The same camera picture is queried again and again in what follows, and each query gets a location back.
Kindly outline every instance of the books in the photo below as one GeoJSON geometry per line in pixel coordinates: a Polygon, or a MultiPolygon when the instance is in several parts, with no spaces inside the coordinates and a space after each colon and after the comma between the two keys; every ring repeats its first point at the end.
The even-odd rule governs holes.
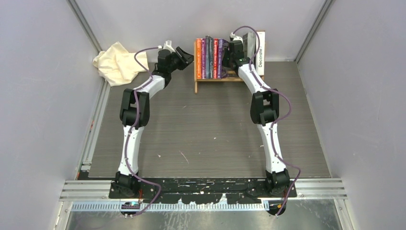
{"type": "MultiPolygon", "coordinates": [[[[259,52],[255,57],[255,69],[258,75],[263,76],[265,72],[265,31],[257,31],[259,35],[259,52]]],[[[255,42],[255,48],[258,48],[258,38],[255,42]]]]}
{"type": "Polygon", "coordinates": [[[213,78],[217,79],[217,53],[218,53],[218,39],[214,39],[214,49],[213,49],[213,78]]]}
{"type": "Polygon", "coordinates": [[[206,49],[206,78],[210,78],[210,39],[209,36],[206,35],[206,44],[205,44],[205,49],[206,49]]]}
{"type": "MultiPolygon", "coordinates": [[[[202,40],[196,40],[196,69],[202,69],[202,40]]],[[[197,79],[202,79],[202,72],[197,70],[197,79]]]]}
{"type": "Polygon", "coordinates": [[[209,36],[209,43],[210,43],[210,47],[209,47],[209,65],[210,65],[210,70],[209,70],[209,78],[212,79],[213,78],[213,58],[214,58],[214,39],[212,37],[209,36]]]}
{"type": "Polygon", "coordinates": [[[201,38],[202,41],[202,46],[200,49],[202,50],[202,55],[201,55],[201,63],[202,63],[202,69],[199,71],[202,73],[202,79],[206,78],[206,39],[201,38]]]}
{"type": "MultiPolygon", "coordinates": [[[[259,51],[252,60],[258,75],[263,76],[265,72],[265,31],[257,31],[259,35],[259,51]]],[[[221,79],[224,75],[222,61],[224,49],[228,46],[226,40],[212,38],[206,35],[204,38],[196,39],[196,56],[199,61],[196,66],[199,69],[196,73],[197,79],[221,79]]],[[[243,36],[244,56],[252,58],[258,47],[258,41],[254,32],[243,36]]]]}
{"type": "Polygon", "coordinates": [[[221,63],[223,61],[223,39],[218,40],[218,51],[217,51],[217,79],[221,78],[221,70],[222,66],[221,63]]]}
{"type": "Polygon", "coordinates": [[[225,40],[205,36],[196,39],[196,78],[220,79],[225,40]]]}

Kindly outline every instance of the purple book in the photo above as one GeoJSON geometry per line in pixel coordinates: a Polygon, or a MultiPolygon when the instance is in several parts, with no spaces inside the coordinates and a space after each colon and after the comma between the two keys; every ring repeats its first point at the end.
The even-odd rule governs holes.
{"type": "Polygon", "coordinates": [[[223,39],[219,39],[218,40],[218,52],[217,52],[217,57],[218,57],[218,61],[217,61],[217,78],[221,79],[221,69],[222,69],[222,65],[221,65],[221,61],[223,60],[223,39]]]}
{"type": "Polygon", "coordinates": [[[202,79],[206,79],[206,39],[202,39],[202,79]]]}

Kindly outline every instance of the cream cloth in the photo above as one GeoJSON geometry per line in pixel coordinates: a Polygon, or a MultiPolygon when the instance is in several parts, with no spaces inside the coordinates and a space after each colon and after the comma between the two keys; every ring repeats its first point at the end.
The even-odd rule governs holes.
{"type": "MultiPolygon", "coordinates": [[[[99,75],[104,77],[110,86],[131,83],[139,72],[145,71],[134,60],[135,53],[129,53],[120,42],[114,43],[107,51],[101,51],[93,59],[93,65],[99,69],[99,75]]],[[[147,53],[137,55],[137,60],[148,68],[147,53]]]]}

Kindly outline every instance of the black mounting plate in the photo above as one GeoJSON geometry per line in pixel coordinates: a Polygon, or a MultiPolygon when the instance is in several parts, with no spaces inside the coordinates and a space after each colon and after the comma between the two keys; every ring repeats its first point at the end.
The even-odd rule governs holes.
{"type": "MultiPolygon", "coordinates": [[[[265,178],[144,178],[160,184],[162,191],[155,203],[177,204],[182,198],[184,204],[218,203],[223,194],[226,194],[228,204],[260,204],[260,198],[283,197],[284,192],[267,193],[265,178]]],[[[149,203],[155,196],[158,188],[146,183],[141,183],[143,202],[149,203]]],[[[296,188],[293,186],[289,197],[297,197],[296,188]]],[[[125,198],[117,196],[110,191],[109,198],[125,198]]]]}

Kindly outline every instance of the gray table surface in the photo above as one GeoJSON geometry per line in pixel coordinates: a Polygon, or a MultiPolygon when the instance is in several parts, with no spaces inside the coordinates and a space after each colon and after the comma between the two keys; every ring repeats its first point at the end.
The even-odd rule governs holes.
{"type": "MultiPolygon", "coordinates": [[[[131,84],[111,88],[89,177],[114,177],[117,172],[124,139],[119,119],[123,90],[147,78],[141,73],[131,84]]],[[[301,177],[329,177],[296,63],[267,62],[265,82],[292,102],[292,114],[278,123],[283,158],[301,167],[301,177]]],[[[175,71],[167,88],[150,101],[139,150],[140,175],[265,176],[262,140],[249,116],[251,97],[243,82],[201,82],[195,94],[193,66],[175,71]]],[[[288,111],[283,98],[280,110],[281,115],[288,111]]],[[[288,170],[296,176],[297,170],[288,170]]]]}

